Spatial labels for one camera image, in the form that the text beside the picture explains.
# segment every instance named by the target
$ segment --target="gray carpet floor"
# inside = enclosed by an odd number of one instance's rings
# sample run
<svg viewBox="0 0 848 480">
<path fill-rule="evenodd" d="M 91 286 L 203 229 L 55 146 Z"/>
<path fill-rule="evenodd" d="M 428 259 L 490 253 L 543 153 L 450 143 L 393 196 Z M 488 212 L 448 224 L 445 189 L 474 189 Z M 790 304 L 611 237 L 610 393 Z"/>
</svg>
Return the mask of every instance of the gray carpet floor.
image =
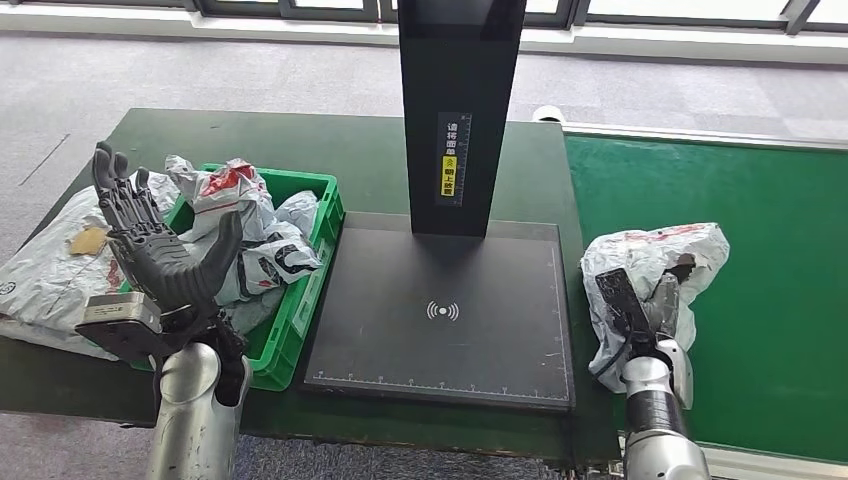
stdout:
<svg viewBox="0 0 848 480">
<path fill-rule="evenodd" d="M 544 104 L 573 122 L 848 140 L 839 69 L 521 55 L 509 117 L 529 120 Z M 400 116 L 398 51 L 0 34 L 0 262 L 131 107 Z M 111 424 L 0 415 L 0 480 L 142 478 L 149 440 Z M 557 474 L 534 460 L 242 437 L 237 478 Z"/>
</svg>

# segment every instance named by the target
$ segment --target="green table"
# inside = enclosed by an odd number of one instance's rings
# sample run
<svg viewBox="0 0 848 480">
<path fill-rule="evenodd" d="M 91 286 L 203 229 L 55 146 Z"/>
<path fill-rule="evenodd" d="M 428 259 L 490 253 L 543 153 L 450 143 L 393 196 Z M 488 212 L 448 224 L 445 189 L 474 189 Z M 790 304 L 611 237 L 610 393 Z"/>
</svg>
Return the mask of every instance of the green table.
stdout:
<svg viewBox="0 0 848 480">
<path fill-rule="evenodd" d="M 241 156 L 261 166 L 335 175 L 348 210 L 408 209 L 403 124 L 396 118 L 132 110 L 109 140 L 135 165 L 161 170 L 169 153 L 196 163 Z M 492 217 L 560 226 L 578 366 L 576 412 L 557 418 L 253 391 L 243 430 L 534 456 L 561 465 L 614 459 L 621 405 L 584 367 L 597 341 L 576 268 L 582 248 L 626 228 L 718 221 L 731 258 L 694 304 L 699 332 L 689 420 L 696 438 L 848 461 L 841 440 L 848 422 L 840 408 L 848 404 L 848 387 L 840 382 L 840 367 L 848 364 L 841 348 L 848 324 L 840 320 L 848 304 L 838 283 L 848 268 L 839 244 L 848 234 L 848 193 L 841 188 L 848 156 L 784 143 L 591 128 L 572 129 L 563 142 L 558 126 L 509 124 Z M 88 184 L 84 171 L 45 221 Z M 149 425 L 149 382 L 148 374 L 121 364 L 0 339 L 2 410 Z"/>
<path fill-rule="evenodd" d="M 131 110 L 109 142 L 131 166 L 162 171 L 166 154 L 196 164 L 243 157 L 257 166 L 329 173 L 349 211 L 408 212 L 403 121 L 399 118 Z M 580 291 L 583 240 L 557 125 L 507 128 L 492 216 L 556 223 L 563 259 L 576 365 L 597 341 Z M 83 169 L 57 206 L 90 184 Z M 80 355 L 0 339 L 0 410 L 75 415 L 140 425 L 154 421 L 150 375 Z M 559 465 L 618 457 L 612 396 L 585 368 L 575 374 L 578 407 L 567 418 L 516 410 L 377 401 L 253 390 L 242 430 L 276 437 L 409 445 L 533 456 Z"/>
</svg>

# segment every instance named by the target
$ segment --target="plastic bag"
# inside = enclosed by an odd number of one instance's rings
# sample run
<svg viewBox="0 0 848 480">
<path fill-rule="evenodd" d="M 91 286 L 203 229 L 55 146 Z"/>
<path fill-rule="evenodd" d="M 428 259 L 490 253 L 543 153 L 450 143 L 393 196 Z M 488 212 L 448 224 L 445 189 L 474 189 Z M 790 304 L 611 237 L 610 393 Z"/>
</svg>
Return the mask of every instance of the plastic bag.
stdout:
<svg viewBox="0 0 848 480">
<path fill-rule="evenodd" d="M 290 223 L 269 226 L 262 242 L 243 242 L 236 260 L 230 265 L 221 290 L 215 295 L 218 305 L 247 301 L 273 288 L 285 286 L 321 267 L 321 261 L 300 230 Z M 190 232 L 180 235 L 189 237 Z M 217 229 L 185 245 L 198 260 L 218 238 Z"/>
<path fill-rule="evenodd" d="M 600 341 L 589 371 L 598 372 L 621 348 L 625 338 L 613 327 L 612 316 L 595 283 L 595 276 L 616 268 L 624 268 L 639 300 L 649 299 L 663 273 L 681 261 L 694 259 L 695 267 L 680 285 L 677 330 L 674 338 L 689 350 L 695 341 L 695 314 L 689 304 L 710 286 L 719 269 L 727 261 L 730 245 L 716 223 L 695 223 L 645 232 L 628 230 L 602 235 L 589 244 L 580 266 L 583 285 L 589 299 L 592 328 Z M 622 356 L 598 379 L 615 393 L 624 393 L 619 379 L 626 356 Z"/>
<path fill-rule="evenodd" d="M 180 235 L 192 257 L 202 259 L 215 243 L 224 212 L 238 210 L 241 214 L 242 250 L 215 296 L 218 305 L 248 301 L 321 267 L 308 237 L 297 225 L 312 230 L 318 199 L 311 191 L 286 199 L 275 212 L 265 180 L 240 158 L 214 172 L 205 172 L 195 170 L 182 157 L 169 155 L 165 169 L 195 211 L 192 229 Z"/>
<path fill-rule="evenodd" d="M 165 170 L 194 210 L 194 225 L 180 237 L 187 242 L 216 230 L 221 216 L 235 210 L 241 214 L 244 241 L 264 241 L 265 228 L 276 221 L 265 180 L 241 158 L 206 172 L 195 170 L 180 156 L 168 155 Z"/>
<path fill-rule="evenodd" d="M 317 211 L 318 198 L 312 191 L 304 190 L 287 198 L 274 212 L 274 217 L 280 222 L 291 223 L 303 232 L 304 237 L 310 238 Z"/>
<path fill-rule="evenodd" d="M 178 195 L 167 176 L 150 172 L 148 186 L 166 213 Z M 74 332 L 88 297 L 117 291 L 124 274 L 106 246 L 71 255 L 71 240 L 87 227 L 108 229 L 94 187 L 72 196 L 50 224 L 0 268 L 0 335 L 115 360 Z"/>
</svg>

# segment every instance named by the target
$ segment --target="weighing scale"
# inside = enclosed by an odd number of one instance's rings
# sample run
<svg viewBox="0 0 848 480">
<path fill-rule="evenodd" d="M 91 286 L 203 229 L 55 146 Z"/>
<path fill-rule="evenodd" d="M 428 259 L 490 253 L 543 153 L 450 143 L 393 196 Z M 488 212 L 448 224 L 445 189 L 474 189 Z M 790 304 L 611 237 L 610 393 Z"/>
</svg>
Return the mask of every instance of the weighing scale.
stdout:
<svg viewBox="0 0 848 480">
<path fill-rule="evenodd" d="M 489 219 L 524 8 L 399 2 L 410 215 L 348 213 L 307 388 L 574 407 L 558 228 Z"/>
</svg>

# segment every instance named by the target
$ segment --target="silver robotic arm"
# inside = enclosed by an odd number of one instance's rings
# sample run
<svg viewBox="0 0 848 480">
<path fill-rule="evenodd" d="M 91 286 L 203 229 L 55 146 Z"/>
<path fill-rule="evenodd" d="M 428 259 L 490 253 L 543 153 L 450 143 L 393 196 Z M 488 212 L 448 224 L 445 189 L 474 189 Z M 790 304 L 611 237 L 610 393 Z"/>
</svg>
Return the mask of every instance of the silver robotic arm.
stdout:
<svg viewBox="0 0 848 480">
<path fill-rule="evenodd" d="M 147 478 L 228 480 L 252 371 L 245 341 L 215 303 L 241 247 L 237 212 L 197 262 L 164 223 L 127 158 L 100 143 L 92 159 L 108 243 L 135 291 L 89 298 L 76 331 L 126 361 L 154 366 L 156 428 Z"/>
<path fill-rule="evenodd" d="M 215 395 L 221 360 L 210 346 L 191 343 L 165 361 L 162 401 L 153 434 L 150 480 L 229 480 L 238 440 L 250 363 L 235 405 Z"/>
<path fill-rule="evenodd" d="M 666 363 L 636 357 L 624 365 L 622 378 L 627 386 L 625 478 L 709 480 L 704 452 L 687 436 Z"/>
<path fill-rule="evenodd" d="M 689 439 L 683 419 L 683 409 L 692 408 L 692 366 L 674 333 L 678 276 L 686 274 L 664 274 L 646 304 L 639 302 L 624 270 L 595 278 L 615 328 L 627 339 L 623 348 L 629 349 L 621 375 L 627 389 L 627 480 L 711 478 L 704 452 Z"/>
</svg>

